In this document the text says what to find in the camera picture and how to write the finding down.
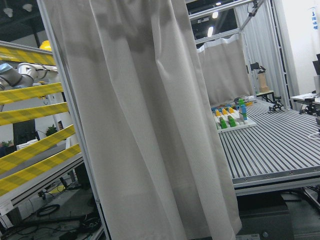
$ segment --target yellow striped safety barrier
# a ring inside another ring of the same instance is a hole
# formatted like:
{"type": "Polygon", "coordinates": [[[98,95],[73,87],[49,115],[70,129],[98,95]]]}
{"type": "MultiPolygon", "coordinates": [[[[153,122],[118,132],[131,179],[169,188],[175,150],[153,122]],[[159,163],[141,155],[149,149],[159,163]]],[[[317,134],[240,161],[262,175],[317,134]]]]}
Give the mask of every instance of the yellow striped safety barrier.
{"type": "Polygon", "coordinates": [[[36,178],[80,152],[80,146],[76,144],[32,166],[0,179],[0,196],[36,178]]]}
{"type": "Polygon", "coordinates": [[[51,52],[36,52],[10,46],[0,46],[0,60],[18,63],[56,65],[51,52]]]}
{"type": "Polygon", "coordinates": [[[0,91],[0,105],[63,92],[60,82],[0,91]]]}
{"type": "Polygon", "coordinates": [[[66,102],[0,112],[0,126],[68,112],[66,102]]]}
{"type": "Polygon", "coordinates": [[[40,141],[0,158],[0,174],[9,171],[19,164],[31,159],[43,151],[53,147],[62,140],[75,134],[74,125],[70,125],[40,141]]]}

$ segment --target yellow hard hat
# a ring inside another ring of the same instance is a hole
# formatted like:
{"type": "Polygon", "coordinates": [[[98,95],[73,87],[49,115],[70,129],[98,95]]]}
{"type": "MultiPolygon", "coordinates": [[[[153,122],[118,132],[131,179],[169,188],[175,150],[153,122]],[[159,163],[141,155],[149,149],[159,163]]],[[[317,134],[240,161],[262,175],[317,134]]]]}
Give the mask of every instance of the yellow hard hat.
{"type": "Polygon", "coordinates": [[[50,42],[48,40],[43,41],[39,48],[43,50],[51,51],[50,42]]]}

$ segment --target metal rail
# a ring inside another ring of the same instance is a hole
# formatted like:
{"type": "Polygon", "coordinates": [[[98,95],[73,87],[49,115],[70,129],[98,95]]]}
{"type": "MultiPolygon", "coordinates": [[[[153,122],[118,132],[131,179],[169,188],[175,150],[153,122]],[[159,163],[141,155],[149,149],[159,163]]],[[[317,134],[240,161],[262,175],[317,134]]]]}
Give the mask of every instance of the metal rail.
{"type": "Polygon", "coordinates": [[[12,202],[13,206],[16,206],[28,200],[30,196],[40,192],[45,187],[54,182],[56,179],[58,179],[60,176],[67,174],[70,170],[76,168],[82,163],[83,158],[81,154],[78,154],[66,160],[65,162],[50,169],[49,171],[35,177],[34,179],[1,196],[0,206],[5,205],[9,201],[12,202]]]}
{"type": "Polygon", "coordinates": [[[86,168],[89,180],[90,180],[90,185],[91,185],[91,189],[92,189],[92,193],[93,193],[95,202],[98,206],[97,209],[98,209],[99,215],[101,217],[101,222],[102,222],[103,229],[104,229],[104,232],[106,235],[106,239],[111,240],[111,235],[110,235],[110,232],[109,232],[109,229],[107,226],[107,216],[104,215],[102,205],[101,205],[101,202],[99,199],[99,194],[98,194],[97,187],[96,187],[95,177],[92,172],[92,166],[91,166],[89,152],[87,149],[85,134],[84,134],[84,131],[82,128],[82,123],[81,123],[81,118],[80,118],[80,114],[79,114],[79,109],[78,109],[78,106],[76,103],[75,93],[73,90],[73,86],[71,84],[72,77],[70,76],[68,68],[67,68],[68,64],[66,63],[66,60],[63,58],[61,48],[56,41],[56,36],[55,36],[54,30],[53,30],[53,27],[51,25],[51,22],[50,22],[50,18],[49,18],[47,9],[46,9],[45,2],[43,0],[37,0],[37,3],[38,3],[39,11],[41,13],[43,25],[46,30],[46,34],[47,34],[49,41],[50,41],[50,44],[51,44],[53,57],[54,57],[54,60],[56,61],[56,66],[58,68],[58,72],[61,77],[61,84],[62,84],[62,87],[64,90],[65,98],[69,104],[70,116],[71,116],[72,122],[74,123],[76,136],[77,136],[77,139],[79,141],[81,151],[82,151],[83,162],[85,164],[85,168],[86,168]]]}
{"type": "Polygon", "coordinates": [[[231,35],[237,34],[239,32],[240,32],[240,28],[236,28],[236,29],[233,29],[233,30],[230,30],[230,31],[225,31],[225,32],[222,32],[222,33],[215,34],[215,35],[210,36],[210,37],[203,37],[201,39],[195,40],[194,42],[195,42],[195,44],[202,44],[202,43],[209,42],[209,41],[212,41],[212,40],[216,40],[216,39],[220,39],[220,38],[223,38],[223,37],[231,36],[231,35]]]}
{"type": "Polygon", "coordinates": [[[253,2],[253,0],[239,0],[239,1],[230,2],[230,3],[227,3],[227,4],[221,5],[221,6],[216,6],[216,7],[204,10],[204,11],[200,11],[200,12],[191,14],[191,15],[189,15],[189,18],[190,18],[190,21],[196,20],[196,19],[199,19],[199,18],[202,18],[202,17],[206,17],[206,16],[209,16],[209,15],[212,15],[215,12],[227,11],[229,9],[234,9],[236,7],[239,7],[239,6],[242,6],[242,5],[245,5],[245,4],[249,4],[249,3],[252,3],[252,2],[253,2]]]}
{"type": "MultiPolygon", "coordinates": [[[[263,4],[265,2],[265,0],[260,0],[259,1],[259,3],[258,3],[258,7],[257,8],[255,8],[255,9],[253,9],[252,11],[251,11],[251,14],[254,14],[255,12],[257,12],[257,10],[260,8],[260,6],[263,4]]],[[[245,26],[249,23],[249,21],[251,20],[251,18],[252,18],[253,16],[248,16],[247,18],[246,18],[246,20],[244,21],[244,23],[241,25],[241,27],[240,27],[240,30],[242,31],[244,28],[245,28],[245,26]]]]}
{"type": "Polygon", "coordinates": [[[308,138],[318,131],[314,116],[269,106],[259,100],[247,108],[257,126],[220,133],[235,189],[267,192],[320,182],[320,139],[308,138]]]}

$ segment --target desk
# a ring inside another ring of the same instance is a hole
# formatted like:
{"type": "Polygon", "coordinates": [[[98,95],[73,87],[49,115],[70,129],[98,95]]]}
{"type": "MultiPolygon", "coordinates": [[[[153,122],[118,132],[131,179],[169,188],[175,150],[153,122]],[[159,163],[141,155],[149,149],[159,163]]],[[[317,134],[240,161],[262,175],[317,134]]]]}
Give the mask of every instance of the desk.
{"type": "Polygon", "coordinates": [[[320,98],[317,97],[318,94],[316,93],[306,93],[298,96],[292,96],[291,99],[294,102],[303,104],[301,105],[300,113],[307,113],[309,115],[319,115],[319,110],[316,105],[320,105],[320,98]],[[312,99],[314,98],[314,101],[305,101],[306,99],[312,99]]]}
{"type": "Polygon", "coordinates": [[[247,107],[257,126],[219,134],[238,196],[320,183],[320,139],[308,138],[318,131],[315,117],[269,106],[247,107]]]}
{"type": "Polygon", "coordinates": [[[275,92],[270,90],[270,91],[266,91],[266,92],[259,92],[256,94],[257,97],[262,97],[264,100],[266,100],[269,103],[273,103],[276,99],[275,99],[275,92]],[[272,100],[270,100],[268,98],[268,95],[272,95],[272,100]]]}
{"type": "MultiPolygon", "coordinates": [[[[302,94],[302,95],[298,95],[298,96],[292,96],[292,97],[290,97],[290,99],[292,99],[294,102],[298,102],[300,104],[308,104],[307,102],[305,102],[305,99],[315,98],[316,96],[317,96],[316,93],[306,93],[306,94],[302,94]]],[[[316,97],[314,99],[313,103],[320,105],[320,97],[316,97]]]]}

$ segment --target curtain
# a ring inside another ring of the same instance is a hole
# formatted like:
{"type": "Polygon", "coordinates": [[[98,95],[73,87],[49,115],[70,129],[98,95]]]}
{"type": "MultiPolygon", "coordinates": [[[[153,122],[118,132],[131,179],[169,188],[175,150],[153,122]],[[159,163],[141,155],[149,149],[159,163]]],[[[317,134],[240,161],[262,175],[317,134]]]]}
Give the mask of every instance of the curtain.
{"type": "MultiPolygon", "coordinates": [[[[248,17],[248,11],[252,11],[253,4],[242,5],[235,8],[239,22],[242,24],[248,17]]],[[[280,52],[270,2],[265,0],[258,9],[256,15],[243,29],[246,47],[248,50],[250,64],[258,62],[263,66],[267,86],[274,91],[276,96],[282,96],[282,103],[289,106],[284,70],[281,63],[280,52]]],[[[259,92],[258,70],[252,71],[254,88],[259,92]]]]}
{"type": "Polygon", "coordinates": [[[198,55],[211,106],[254,95],[239,34],[205,42],[198,55]]]}
{"type": "Polygon", "coordinates": [[[111,238],[234,240],[236,196],[184,0],[42,3],[111,238]]]}

